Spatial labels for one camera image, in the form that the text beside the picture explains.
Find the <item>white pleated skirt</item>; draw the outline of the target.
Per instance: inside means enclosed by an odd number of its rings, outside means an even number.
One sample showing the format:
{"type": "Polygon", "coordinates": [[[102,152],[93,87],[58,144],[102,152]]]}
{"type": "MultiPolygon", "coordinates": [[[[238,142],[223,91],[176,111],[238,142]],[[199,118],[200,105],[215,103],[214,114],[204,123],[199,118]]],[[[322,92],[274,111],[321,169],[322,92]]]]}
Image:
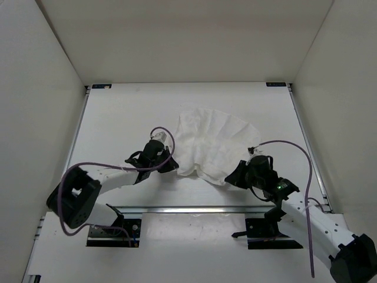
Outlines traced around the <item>white pleated skirt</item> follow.
{"type": "Polygon", "coordinates": [[[248,148],[261,142],[259,131],[249,122],[218,110],[197,108],[179,115],[174,135],[177,174],[197,177],[217,186],[249,159],[248,148]]]}

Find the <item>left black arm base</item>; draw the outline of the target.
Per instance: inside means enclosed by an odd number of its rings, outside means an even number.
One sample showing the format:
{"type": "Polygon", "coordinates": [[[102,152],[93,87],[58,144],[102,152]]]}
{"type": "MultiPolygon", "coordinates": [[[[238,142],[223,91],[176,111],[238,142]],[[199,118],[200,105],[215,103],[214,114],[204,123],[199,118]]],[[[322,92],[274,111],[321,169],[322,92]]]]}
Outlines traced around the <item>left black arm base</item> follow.
{"type": "Polygon", "coordinates": [[[138,248],[141,216],[128,216],[109,204],[96,204],[87,219],[88,247],[138,248]]]}

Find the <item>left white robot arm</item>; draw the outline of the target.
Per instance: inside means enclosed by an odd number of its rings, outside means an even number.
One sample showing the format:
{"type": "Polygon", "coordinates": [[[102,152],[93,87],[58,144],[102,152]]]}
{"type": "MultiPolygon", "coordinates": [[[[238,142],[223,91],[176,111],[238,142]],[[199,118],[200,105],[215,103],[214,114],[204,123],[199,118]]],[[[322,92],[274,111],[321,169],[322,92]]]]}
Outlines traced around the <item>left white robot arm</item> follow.
{"type": "Polygon", "coordinates": [[[59,217],[63,228],[80,230],[84,225],[95,225],[116,235],[123,229],[123,216],[115,207],[97,203],[97,197],[113,189],[139,184],[152,172],[168,173],[178,169],[172,157],[174,150],[175,147],[170,149],[159,139],[151,139],[142,151],[133,153],[125,161],[131,165],[129,168],[104,165],[96,175],[90,175],[82,166],[100,166],[99,163],[73,165],[48,196],[47,207],[59,217]]]}

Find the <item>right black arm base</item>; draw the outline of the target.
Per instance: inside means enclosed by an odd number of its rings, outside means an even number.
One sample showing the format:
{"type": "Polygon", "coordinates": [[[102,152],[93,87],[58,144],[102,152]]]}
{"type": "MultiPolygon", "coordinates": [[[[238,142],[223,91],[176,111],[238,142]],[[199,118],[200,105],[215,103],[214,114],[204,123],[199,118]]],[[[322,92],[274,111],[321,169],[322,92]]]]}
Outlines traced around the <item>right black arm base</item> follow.
{"type": "Polygon", "coordinates": [[[249,250],[303,249],[301,244],[279,231],[274,212],[275,208],[268,212],[246,213],[244,230],[232,233],[232,238],[246,238],[249,250]]]}

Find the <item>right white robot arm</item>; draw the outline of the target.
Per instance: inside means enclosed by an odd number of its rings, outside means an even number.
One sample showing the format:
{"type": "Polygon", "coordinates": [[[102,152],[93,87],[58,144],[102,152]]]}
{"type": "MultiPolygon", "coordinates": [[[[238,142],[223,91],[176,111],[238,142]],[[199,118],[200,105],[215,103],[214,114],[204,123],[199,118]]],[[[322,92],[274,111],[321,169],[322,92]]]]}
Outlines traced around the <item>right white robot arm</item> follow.
{"type": "Polygon", "coordinates": [[[304,194],[278,176],[270,156],[242,160],[225,182],[242,189],[260,189],[275,207],[265,213],[264,230],[280,233],[312,251],[335,282],[368,282],[376,276],[376,248],[366,234],[357,236],[305,202],[304,194]]]}

